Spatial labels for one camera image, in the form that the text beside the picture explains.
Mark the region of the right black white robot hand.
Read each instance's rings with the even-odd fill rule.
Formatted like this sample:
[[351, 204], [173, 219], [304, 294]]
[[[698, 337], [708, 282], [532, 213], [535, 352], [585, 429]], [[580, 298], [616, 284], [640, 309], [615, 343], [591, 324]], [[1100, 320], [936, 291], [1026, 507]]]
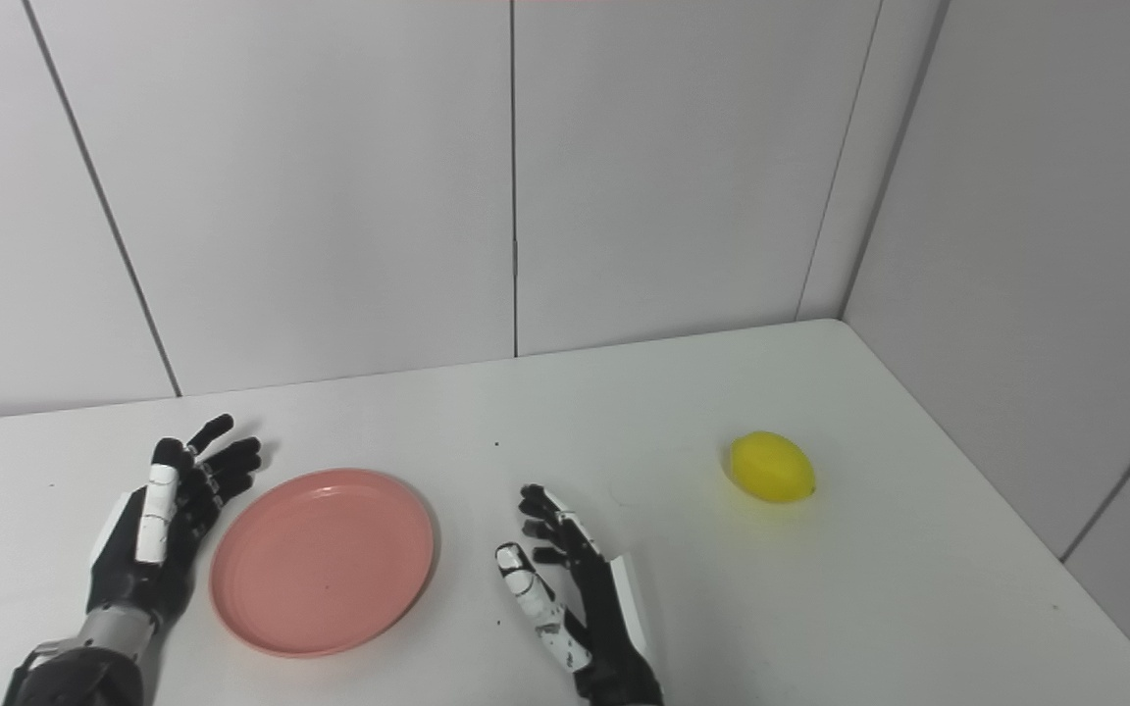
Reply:
[[[520, 497], [522, 533], [539, 546], [525, 554], [519, 542], [499, 544], [496, 566], [539, 642], [591, 705], [662, 705], [628, 560], [605, 557], [579, 515], [545, 486], [524, 485]], [[582, 617], [570, 611], [539, 566], [570, 573]]]

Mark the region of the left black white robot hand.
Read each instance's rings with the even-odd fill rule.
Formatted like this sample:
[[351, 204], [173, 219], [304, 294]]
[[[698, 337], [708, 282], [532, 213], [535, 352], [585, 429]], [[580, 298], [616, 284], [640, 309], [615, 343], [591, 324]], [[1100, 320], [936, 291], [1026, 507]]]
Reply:
[[254, 485], [261, 441], [247, 436], [208, 453], [234, 428], [224, 413], [189, 441], [163, 437], [149, 476], [127, 496], [92, 563], [88, 611], [127, 605], [157, 629], [174, 624], [193, 590], [194, 563], [229, 502]]

